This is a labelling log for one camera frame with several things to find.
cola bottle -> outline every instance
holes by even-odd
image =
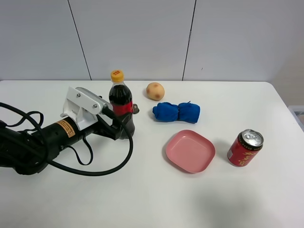
[[[133,123],[133,102],[132,93],[124,83],[124,73],[121,70],[115,70],[111,73],[113,86],[109,93],[109,101],[113,106],[113,111],[117,116],[130,113],[124,123],[130,131],[131,136],[134,135],[135,125]],[[125,130],[122,131],[120,139],[128,138]]]

red can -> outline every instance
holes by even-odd
[[[245,166],[262,149],[264,138],[261,133],[247,129],[238,134],[238,137],[227,153],[229,161],[235,166]]]

pink plate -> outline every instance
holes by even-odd
[[[212,142],[191,130],[183,130],[168,143],[166,154],[171,162],[187,172],[204,171],[215,156]]]

blue cloth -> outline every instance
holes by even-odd
[[[200,107],[197,104],[180,103],[179,105],[168,102],[158,103],[153,107],[155,118],[164,122],[186,121],[197,123],[200,116]]]

white tabletop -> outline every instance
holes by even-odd
[[[191,101],[199,122],[160,123],[157,102],[147,99],[149,82],[126,82],[140,112],[134,115],[134,151],[120,171],[103,177],[70,174],[48,166],[40,174],[18,175],[0,168],[1,228],[302,228],[304,227],[304,133],[272,87],[264,82],[161,82],[162,102]],[[47,126],[60,119],[69,86],[82,86],[107,99],[109,81],[1,81],[0,100],[25,112],[40,111]],[[0,109],[0,119],[20,117]],[[252,162],[232,166],[227,151],[246,128],[265,144]],[[187,174],[165,156],[167,142],[190,129],[209,139],[216,156],[202,173]],[[88,136],[94,150],[89,167],[71,150],[57,162],[89,171],[118,165],[128,141]],[[81,158],[89,152],[75,144]]]

